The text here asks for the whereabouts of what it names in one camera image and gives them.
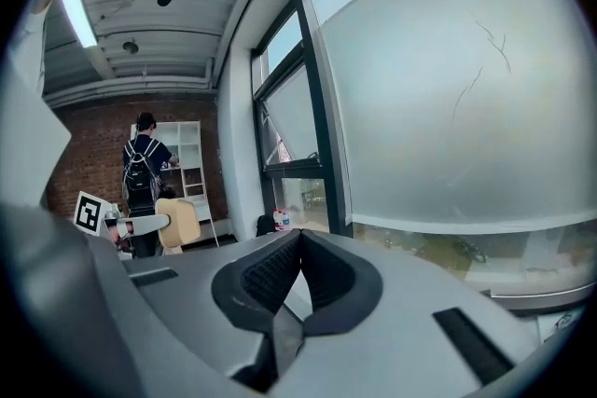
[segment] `ceiling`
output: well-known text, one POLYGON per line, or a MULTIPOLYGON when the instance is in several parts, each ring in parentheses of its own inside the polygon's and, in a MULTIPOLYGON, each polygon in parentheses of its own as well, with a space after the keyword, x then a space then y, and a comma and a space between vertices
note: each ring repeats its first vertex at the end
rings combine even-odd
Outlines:
POLYGON ((156 0, 84 0, 101 47, 95 53, 109 64, 104 69, 79 45, 62 3, 55 1, 47 20, 45 94, 142 75, 202 78, 209 89, 214 58, 236 1, 173 0, 160 7, 156 0), (139 51, 131 55, 123 44, 133 40, 139 51))

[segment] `white bookshelf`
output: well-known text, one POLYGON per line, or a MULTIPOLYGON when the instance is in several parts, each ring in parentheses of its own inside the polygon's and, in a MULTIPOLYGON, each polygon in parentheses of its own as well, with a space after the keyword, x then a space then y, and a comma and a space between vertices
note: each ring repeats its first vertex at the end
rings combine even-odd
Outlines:
MULTIPOLYGON (((199 221, 209 220, 214 231, 215 243, 219 247, 205 187, 200 121, 168 122, 157 125, 152 137, 164 143, 170 152, 180 159, 178 166, 168 165, 167 168, 162 168, 162 171, 180 174, 184 199, 193 203, 199 221)), ((136 125, 131 125, 131 139, 134 139, 135 133, 136 125)))

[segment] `white roller blind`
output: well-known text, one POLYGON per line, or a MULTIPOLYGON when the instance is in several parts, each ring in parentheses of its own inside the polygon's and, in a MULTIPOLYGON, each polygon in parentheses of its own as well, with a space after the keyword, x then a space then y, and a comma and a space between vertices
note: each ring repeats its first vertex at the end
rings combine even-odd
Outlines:
POLYGON ((573 0, 356 0, 323 26, 355 222, 595 217, 595 48, 573 0))
POLYGON ((318 151, 304 65, 268 98, 266 107, 291 159, 305 159, 318 151))

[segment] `brick wall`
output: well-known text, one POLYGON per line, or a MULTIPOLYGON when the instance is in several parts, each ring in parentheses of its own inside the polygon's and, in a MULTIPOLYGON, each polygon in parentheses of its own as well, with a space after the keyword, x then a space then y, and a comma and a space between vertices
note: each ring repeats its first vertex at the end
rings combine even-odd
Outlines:
MULTIPOLYGON (((144 111, 152 113, 158 122, 201 122, 203 168, 212 216, 214 220, 228 217, 215 97, 192 94, 125 96, 56 110, 54 113, 73 137, 48 184, 51 211, 72 218, 81 190, 124 208, 122 147, 130 139, 131 124, 144 111)), ((180 189, 182 185, 173 186, 180 189)))

